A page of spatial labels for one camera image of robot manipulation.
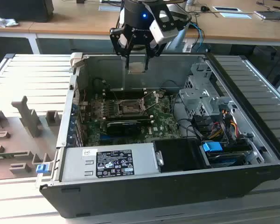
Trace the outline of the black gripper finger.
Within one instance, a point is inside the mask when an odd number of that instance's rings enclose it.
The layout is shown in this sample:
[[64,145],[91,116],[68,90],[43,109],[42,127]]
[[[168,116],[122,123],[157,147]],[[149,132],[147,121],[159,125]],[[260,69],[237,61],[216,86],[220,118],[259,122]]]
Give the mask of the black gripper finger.
[[165,44],[157,44],[154,48],[151,48],[150,43],[146,42],[145,43],[145,49],[146,49],[146,54],[145,54],[145,70],[148,70],[148,64],[149,60],[155,56],[160,56],[160,54],[163,52],[165,48]]
[[[121,46],[119,39],[123,35],[126,38],[126,44],[124,47]],[[132,27],[129,25],[123,25],[121,28],[110,29],[110,39],[118,56],[126,58],[125,69],[129,69],[129,56],[132,51]]]

